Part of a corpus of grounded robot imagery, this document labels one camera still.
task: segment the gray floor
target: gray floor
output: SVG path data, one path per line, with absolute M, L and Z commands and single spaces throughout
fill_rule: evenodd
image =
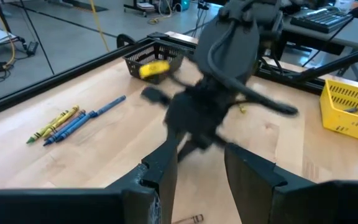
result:
M 98 6 L 106 7 L 109 10 L 99 12 L 98 16 L 101 27 L 105 33 L 119 35 L 125 33 L 135 39 L 144 38 L 153 32 L 175 31 L 179 33 L 187 32 L 195 27 L 197 20 L 196 4 L 190 4 L 190 9 L 183 13 L 176 13 L 170 18 L 162 19 L 156 25 L 150 25 L 147 21 L 158 14 L 150 14 L 144 18 L 137 11 L 123 10 L 124 0 L 94 0 Z M 86 27 L 96 29 L 93 15 L 90 12 L 80 11 L 74 8 L 67 8 L 46 3 L 42 0 L 24 1 L 24 4 L 33 11 L 49 14 L 51 16 L 81 24 Z M 29 22 L 24 16 L 24 11 L 9 4 L 2 5 L 2 8 L 10 12 L 12 16 L 6 17 L 12 33 L 26 39 L 38 41 L 34 36 L 34 31 L 28 27 Z M 217 6 L 213 6 L 208 11 L 205 21 L 212 19 L 218 11 Z M 73 24 L 60 21 L 36 12 L 30 12 L 29 16 L 38 32 L 40 41 L 45 49 L 45 53 L 50 60 L 54 73 L 60 73 L 81 63 L 92 60 L 106 53 L 106 49 L 101 41 L 99 33 L 75 26 Z M 116 39 L 105 35 L 110 50 L 116 49 Z M 17 49 L 22 49 L 20 43 L 16 43 Z M 25 54 L 17 52 L 16 57 L 23 57 Z M 300 64 L 307 60 L 308 54 L 296 50 L 288 50 L 284 53 L 282 60 L 289 63 Z M 7 61 L 11 57 L 9 45 L 0 47 L 0 61 Z M 39 47 L 36 56 L 19 60 L 11 70 L 11 76 L 0 83 L 0 97 L 17 91 L 21 88 L 32 85 L 53 75 L 48 66 L 47 60 Z M 345 77 L 354 79 L 352 73 L 347 73 Z

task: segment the yellow basket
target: yellow basket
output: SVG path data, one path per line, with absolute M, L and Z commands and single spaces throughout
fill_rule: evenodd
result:
M 330 130 L 358 138 L 358 87 L 333 80 L 326 80 L 320 97 L 323 126 Z

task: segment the blue object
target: blue object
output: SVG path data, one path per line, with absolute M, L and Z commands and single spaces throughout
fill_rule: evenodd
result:
M 59 130 L 57 133 L 55 133 L 54 135 L 50 136 L 46 142 L 44 143 L 44 146 L 47 146 L 49 144 L 52 144 L 56 141 L 56 139 L 63 134 L 65 131 L 67 131 L 69 128 L 71 128 L 75 123 L 77 123 L 77 121 L 79 121 L 81 118 L 85 117 L 85 113 L 78 115 L 78 117 L 76 117 L 74 120 L 70 121 L 70 123 L 68 123 L 64 128 L 62 128 L 61 130 Z
M 110 110 L 111 108 L 113 108 L 117 104 L 119 104 L 122 101 L 124 101 L 126 98 L 127 98 L 126 96 L 121 96 L 118 99 L 114 100 L 113 102 L 109 103 L 108 105 L 102 107 L 100 110 L 98 110 L 98 112 L 96 112 L 96 116 L 92 116 L 92 118 L 97 117 L 97 116 L 103 114 L 104 112 Z
M 90 111 L 87 115 L 83 116 L 78 122 L 76 122 L 72 127 L 67 129 L 64 133 L 62 133 L 59 137 L 57 137 L 56 142 L 60 142 L 67 138 L 69 135 L 73 134 L 75 130 L 80 128 L 83 124 L 85 124 L 89 119 L 96 117 L 97 114 L 94 111 Z

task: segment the black basket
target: black basket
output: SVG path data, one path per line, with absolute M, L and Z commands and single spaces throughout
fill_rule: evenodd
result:
M 178 47 L 169 46 L 160 42 L 152 42 L 132 53 L 125 55 L 124 59 L 127 62 L 129 73 L 133 77 L 140 78 L 140 67 L 155 60 L 168 60 L 170 70 L 173 72 L 178 70 L 183 61 L 183 53 Z M 153 84 L 159 84 L 166 77 L 167 76 L 165 74 L 152 75 L 151 77 L 147 77 L 142 80 Z

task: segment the wooden table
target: wooden table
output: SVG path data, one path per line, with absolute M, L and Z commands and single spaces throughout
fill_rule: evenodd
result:
M 283 66 L 299 70 L 294 65 Z M 187 61 L 178 76 L 193 83 L 201 77 Z M 219 130 L 223 136 L 315 182 L 358 180 L 358 140 L 322 127 L 319 96 L 257 77 L 248 85 L 295 105 L 300 115 L 286 118 L 255 105 L 247 106 L 246 114 L 233 108 Z M 165 110 L 140 98 L 145 86 L 130 77 L 127 65 L 119 59 L 1 112 L 0 189 L 105 187 L 120 178 L 165 139 Z M 170 80 L 159 88 L 171 95 L 180 90 Z M 25 144 L 34 131 L 63 110 L 75 104 L 87 111 L 97 110 L 121 95 L 127 96 L 125 102 L 60 144 Z M 223 153 L 215 147 L 205 154 L 192 154 L 178 167 L 173 219 L 198 213 L 204 214 L 205 223 L 240 223 Z

